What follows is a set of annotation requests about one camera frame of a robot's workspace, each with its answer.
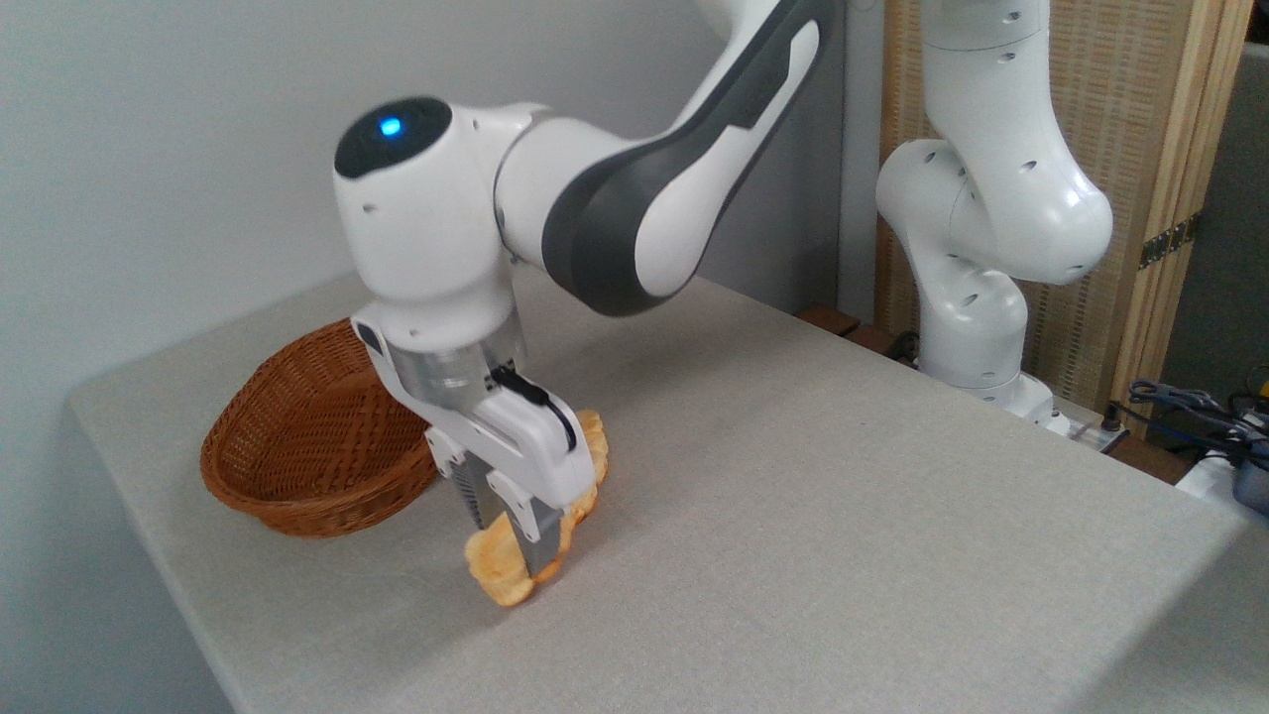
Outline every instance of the wooden block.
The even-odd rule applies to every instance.
[[[884,354],[890,349],[890,345],[895,344],[895,335],[872,325],[859,325],[859,327],[846,335],[846,339],[878,354]]]
[[[1140,439],[1121,440],[1110,450],[1109,457],[1169,486],[1176,486],[1190,471],[1190,464],[1180,457],[1169,454]]]
[[[796,316],[803,322],[831,331],[838,336],[845,336],[848,332],[859,326],[859,317],[853,317],[845,312],[834,309],[827,304],[821,304],[820,302],[812,302]]]

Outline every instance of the gray table surface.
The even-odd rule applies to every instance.
[[[516,270],[527,370],[612,472],[556,581],[467,574],[438,482],[305,542],[209,496],[199,445],[355,276],[71,399],[246,713],[1269,711],[1269,536],[706,280],[613,320]]]

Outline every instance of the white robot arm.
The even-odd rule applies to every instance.
[[[698,5],[727,46],[657,136],[624,140],[534,104],[412,98],[364,114],[335,153],[353,259],[378,297],[353,326],[392,396],[433,425],[433,455],[477,526],[509,512],[533,574],[595,474],[572,410],[519,374],[510,255],[607,315],[671,297],[838,11],[835,0]]]
[[[1065,432],[1022,374],[1027,303],[1011,276],[1066,284],[1110,240],[1107,197],[1053,115],[1048,0],[923,0],[925,110],[942,141],[886,160],[877,205],[916,276],[920,369]]]

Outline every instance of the black cable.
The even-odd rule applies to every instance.
[[[519,394],[530,405],[551,410],[551,412],[558,417],[560,424],[563,425],[563,434],[569,440],[569,453],[571,454],[574,449],[577,449],[577,432],[572,430],[572,424],[569,421],[569,417],[566,417],[565,413],[556,407],[555,402],[551,401],[551,394],[547,393],[547,391],[522,378],[513,368],[508,368],[505,365],[490,370],[489,377],[492,378],[496,384]]]
[[[1239,403],[1244,401],[1250,401],[1251,406],[1246,408],[1240,408]],[[1259,412],[1261,415],[1269,416],[1269,399],[1260,397],[1259,394],[1253,394],[1250,392],[1235,392],[1225,401],[1225,407],[1231,415],[1240,415],[1242,412]]]
[[[1178,389],[1162,383],[1150,380],[1137,380],[1128,388],[1128,402],[1133,405],[1159,405],[1169,408],[1169,412],[1160,415],[1160,420],[1178,411],[1207,422],[1214,427],[1239,432],[1247,441],[1264,441],[1269,439],[1265,431],[1241,416],[1225,411],[1211,394],[1197,389]]]
[[[1208,432],[1208,434],[1203,435],[1202,439],[1211,439],[1213,441],[1220,441],[1220,438],[1222,438],[1222,436],[1226,436],[1226,435],[1222,434],[1222,432]],[[1178,446],[1169,446],[1165,451],[1167,451],[1169,454],[1178,454],[1179,455],[1179,454],[1184,454],[1187,451],[1194,451],[1194,450],[1199,450],[1199,449],[1207,449],[1207,448],[1202,446],[1202,445],[1198,445],[1198,444],[1181,444],[1181,445],[1178,445]]]
[[[1162,432],[1162,434],[1165,434],[1167,436],[1171,436],[1173,439],[1179,439],[1181,441],[1188,441],[1188,443],[1195,444],[1198,446],[1204,446],[1209,451],[1218,451],[1221,454],[1225,454],[1226,457],[1232,457],[1235,459],[1251,462],[1253,464],[1255,464],[1260,469],[1269,469],[1269,458],[1265,458],[1261,454],[1256,454],[1255,451],[1253,451],[1250,449],[1246,449],[1245,446],[1241,446],[1240,444],[1230,443],[1230,441],[1216,441],[1216,440],[1211,440],[1211,439],[1204,439],[1204,438],[1194,436],[1192,434],[1176,431],[1176,430],[1174,430],[1171,427],[1167,427],[1166,425],[1159,424],[1159,420],[1151,420],[1150,417],[1146,417],[1145,415],[1138,415],[1137,412],[1133,412],[1132,410],[1124,407],[1121,403],[1114,403],[1114,405],[1115,405],[1115,407],[1118,407],[1121,410],[1122,415],[1127,415],[1127,416],[1132,417],[1133,420],[1143,422],[1147,426],[1150,426],[1151,429],[1159,430],[1160,432]]]

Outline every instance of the wicker basket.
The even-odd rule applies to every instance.
[[[203,443],[203,483],[275,531],[349,534],[435,479],[426,429],[383,389],[340,320],[282,347],[239,391]]]

